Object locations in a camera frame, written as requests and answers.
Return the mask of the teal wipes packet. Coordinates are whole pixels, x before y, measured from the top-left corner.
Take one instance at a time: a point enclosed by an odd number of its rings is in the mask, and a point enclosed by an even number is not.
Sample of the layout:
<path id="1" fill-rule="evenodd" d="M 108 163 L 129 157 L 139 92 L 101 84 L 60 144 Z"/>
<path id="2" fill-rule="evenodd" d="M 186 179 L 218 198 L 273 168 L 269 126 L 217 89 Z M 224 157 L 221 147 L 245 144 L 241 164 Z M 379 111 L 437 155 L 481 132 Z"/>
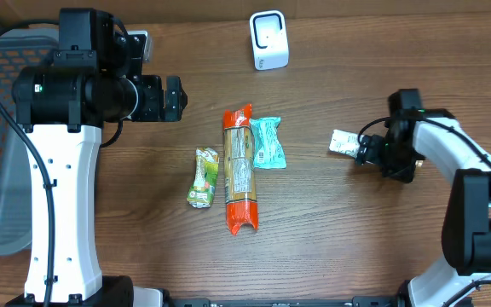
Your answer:
<path id="1" fill-rule="evenodd" d="M 255 168 L 259 169 L 285 169 L 286 156 L 278 139 L 280 117 L 266 117 L 251 119 L 251 130 L 254 138 Z"/>

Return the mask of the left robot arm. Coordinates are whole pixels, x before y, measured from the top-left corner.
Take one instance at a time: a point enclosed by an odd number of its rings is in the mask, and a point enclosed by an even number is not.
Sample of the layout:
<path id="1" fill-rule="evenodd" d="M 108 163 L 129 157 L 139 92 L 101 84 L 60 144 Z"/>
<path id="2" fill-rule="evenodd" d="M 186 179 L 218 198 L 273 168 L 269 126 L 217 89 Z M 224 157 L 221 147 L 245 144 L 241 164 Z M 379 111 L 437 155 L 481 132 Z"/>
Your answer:
<path id="1" fill-rule="evenodd" d="M 14 306 L 166 306 L 166 291 L 101 272 L 95 249 L 95 176 L 106 123 L 176 122 L 188 98 L 177 76 L 142 73 L 144 31 L 97 9 L 63 9 L 49 65 L 14 82 L 28 145 L 32 254 Z"/>

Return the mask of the orange spaghetti package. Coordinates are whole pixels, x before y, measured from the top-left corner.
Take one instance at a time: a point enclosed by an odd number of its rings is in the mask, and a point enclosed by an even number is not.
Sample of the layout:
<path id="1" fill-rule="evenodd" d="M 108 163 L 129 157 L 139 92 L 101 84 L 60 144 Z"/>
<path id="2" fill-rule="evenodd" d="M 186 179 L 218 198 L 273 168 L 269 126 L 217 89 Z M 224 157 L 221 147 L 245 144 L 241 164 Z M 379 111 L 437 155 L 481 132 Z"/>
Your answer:
<path id="1" fill-rule="evenodd" d="M 226 223 L 232 235 L 250 225 L 258 229 L 258 203 L 254 175 L 252 104 L 223 115 L 224 187 Z"/>

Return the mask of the white shampoo tube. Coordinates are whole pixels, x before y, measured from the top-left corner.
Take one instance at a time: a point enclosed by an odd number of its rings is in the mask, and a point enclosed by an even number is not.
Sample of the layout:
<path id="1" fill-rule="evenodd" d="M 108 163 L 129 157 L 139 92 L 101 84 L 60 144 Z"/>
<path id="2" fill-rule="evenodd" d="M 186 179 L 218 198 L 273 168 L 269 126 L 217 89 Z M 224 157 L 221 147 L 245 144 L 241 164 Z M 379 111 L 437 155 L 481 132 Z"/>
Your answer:
<path id="1" fill-rule="evenodd" d="M 356 133 L 334 130 L 329 144 L 329 150 L 337 154 L 348 155 L 356 158 L 360 149 L 358 135 Z"/>

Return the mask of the green yellow snack packet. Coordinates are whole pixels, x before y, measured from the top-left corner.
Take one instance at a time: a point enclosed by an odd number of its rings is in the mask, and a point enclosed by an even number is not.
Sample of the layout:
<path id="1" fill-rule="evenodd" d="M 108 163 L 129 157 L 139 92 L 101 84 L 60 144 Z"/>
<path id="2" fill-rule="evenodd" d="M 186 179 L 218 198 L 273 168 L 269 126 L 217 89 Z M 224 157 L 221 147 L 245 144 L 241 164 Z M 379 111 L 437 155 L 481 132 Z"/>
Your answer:
<path id="1" fill-rule="evenodd" d="M 219 155 L 212 148 L 196 148 L 194 182 L 188 191 L 188 203 L 197 209 L 210 208 L 215 196 Z"/>

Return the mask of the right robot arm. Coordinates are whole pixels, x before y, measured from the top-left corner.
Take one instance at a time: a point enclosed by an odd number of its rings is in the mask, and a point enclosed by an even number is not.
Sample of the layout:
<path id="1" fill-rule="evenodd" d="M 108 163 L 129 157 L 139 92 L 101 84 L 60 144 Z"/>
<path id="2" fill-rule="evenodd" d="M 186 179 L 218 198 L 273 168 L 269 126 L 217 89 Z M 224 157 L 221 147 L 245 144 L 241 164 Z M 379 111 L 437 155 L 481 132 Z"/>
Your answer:
<path id="1" fill-rule="evenodd" d="M 419 90 L 400 89 L 381 118 L 385 136 L 357 135 L 358 165 L 373 164 L 383 177 L 410 183 L 429 160 L 452 187 L 442 225 L 442 256 L 423 274 L 404 281 L 377 306 L 470 306 L 470 293 L 491 286 L 491 154 L 462 130 L 446 109 L 426 109 Z"/>

